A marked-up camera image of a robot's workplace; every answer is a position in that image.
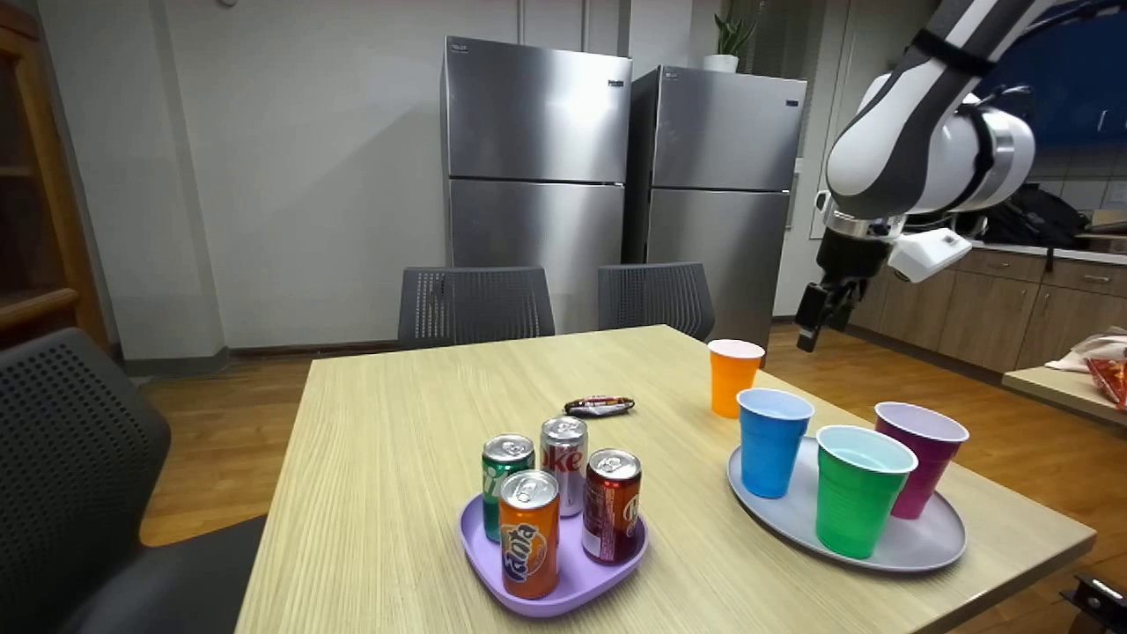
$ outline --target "purple cup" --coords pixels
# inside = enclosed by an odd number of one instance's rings
[[[911,402],[878,402],[878,435],[910,445],[910,451],[916,451],[918,458],[916,474],[910,475],[907,489],[891,508],[894,517],[922,513],[948,462],[974,437],[963,424]]]

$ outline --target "refrigerator door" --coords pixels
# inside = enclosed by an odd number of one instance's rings
[[[624,184],[632,60],[452,38],[446,178]]]
[[[794,186],[807,83],[678,66],[655,73],[655,186]]]
[[[786,194],[652,194],[650,262],[704,266],[714,302],[714,339],[768,341],[786,209]]]
[[[597,270],[620,262],[624,186],[452,179],[453,268],[543,266],[557,331],[597,327]]]

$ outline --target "tray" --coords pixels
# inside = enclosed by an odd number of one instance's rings
[[[564,616],[597,602],[600,597],[624,585],[646,559],[646,550],[650,550],[646,523],[638,523],[638,550],[624,564],[597,564],[583,546],[583,528],[585,528],[583,517],[562,517],[562,585],[543,600],[517,600],[505,587],[496,542],[486,540],[484,497],[472,497],[457,523],[463,550],[477,579],[489,587],[489,597],[500,606],[529,620]]]
[[[884,537],[871,559],[853,559],[830,552],[813,537],[813,512],[816,512],[816,440],[805,437],[796,474],[788,479],[788,494],[783,501],[760,501],[741,482],[741,447],[729,458],[729,489],[738,501],[770,532],[783,540],[868,571],[889,576],[927,576],[963,559],[964,552],[964,524],[957,512],[932,494],[916,523],[889,517]]]

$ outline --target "gray chair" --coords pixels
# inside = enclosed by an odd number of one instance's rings
[[[714,307],[700,266],[601,266],[600,327],[671,326],[689,339],[709,339]]]
[[[543,268],[404,268],[397,341],[452,347],[552,336]]]
[[[262,517],[137,542],[168,424],[80,331],[0,351],[0,630],[236,629]]]

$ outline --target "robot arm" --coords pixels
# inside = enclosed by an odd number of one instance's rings
[[[1062,0],[944,0],[910,52],[880,73],[828,154],[821,286],[801,307],[801,350],[849,321],[889,262],[911,282],[968,255],[944,227],[956,213],[1006,202],[1033,169],[1033,131],[983,106],[974,88],[1023,32]]]

